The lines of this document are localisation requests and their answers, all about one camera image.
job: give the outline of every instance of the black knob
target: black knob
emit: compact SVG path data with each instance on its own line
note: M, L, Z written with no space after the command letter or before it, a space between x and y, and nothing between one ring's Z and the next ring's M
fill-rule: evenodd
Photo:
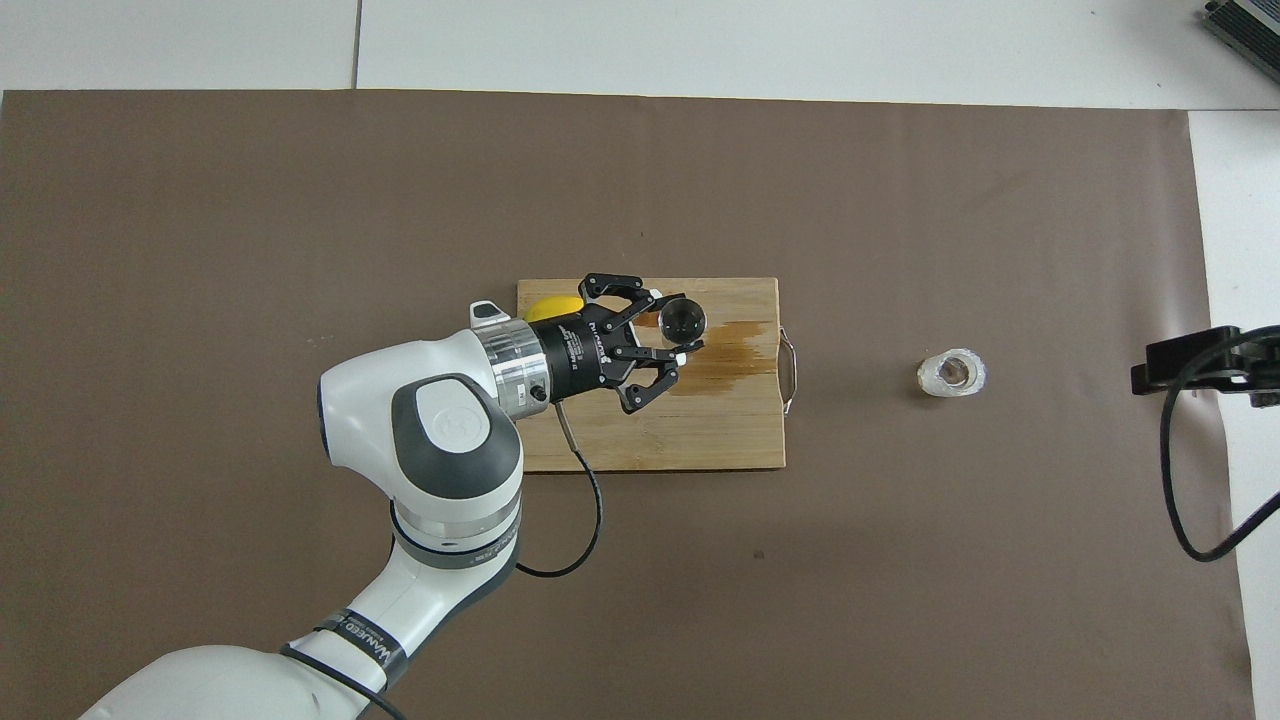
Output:
M703 306L687 297L677 297L663 305L658 313L658 327L662 337L675 345L689 345L703 337L707 331L707 313Z

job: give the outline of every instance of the wooden board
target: wooden board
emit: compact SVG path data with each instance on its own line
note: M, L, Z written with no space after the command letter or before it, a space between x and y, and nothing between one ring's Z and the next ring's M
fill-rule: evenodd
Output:
M549 295L577 295L579 279L520 281L518 311ZM584 455L596 470L742 470L786 466L778 389L777 278L645 278L684 292L707 310L707 347L689 357L680 382L625 415L614 392L564 401ZM637 340L660 346L653 313L636 319ZM649 384L653 372L632 374ZM520 420L525 470L579 470L554 413Z

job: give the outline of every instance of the black vent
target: black vent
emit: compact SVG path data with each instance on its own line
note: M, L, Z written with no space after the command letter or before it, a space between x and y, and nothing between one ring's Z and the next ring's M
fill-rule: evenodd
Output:
M1280 82L1280 35L1265 22L1275 18L1280 26L1280 9L1276 0L1229 0L1206 5L1204 28L1230 45L1254 65L1262 68L1271 79Z

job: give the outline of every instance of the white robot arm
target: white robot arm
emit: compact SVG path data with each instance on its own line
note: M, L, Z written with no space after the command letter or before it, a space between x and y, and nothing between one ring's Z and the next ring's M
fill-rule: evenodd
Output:
M614 389L625 413L648 406L701 347L701 309L640 278L593 274L572 311L525 322L493 302L470 328L361 355L324 373L321 432L334 465L389 500L387 568L343 610L278 653L207 646L166 655L120 683L83 719L353 719L381 697L451 615L517 566L524 451L515 420L564 397ZM630 301L613 311L596 300ZM659 311L672 348L641 347L632 320ZM628 384L655 368L649 387Z

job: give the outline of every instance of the brown table surface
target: brown table surface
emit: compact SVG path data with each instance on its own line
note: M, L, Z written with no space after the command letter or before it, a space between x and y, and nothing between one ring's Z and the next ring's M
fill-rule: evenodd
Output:
M1187 117L454 92L6 92L0 707L274 650L380 569L319 374L525 277L777 277L780 471L604 478L596 555L424 650L411 717L1251 717L1234 560L1178 550L1147 342L1207 327ZM989 366L931 400L920 359ZM1226 529L1213 401L1175 462ZM524 559L590 530L530 477Z

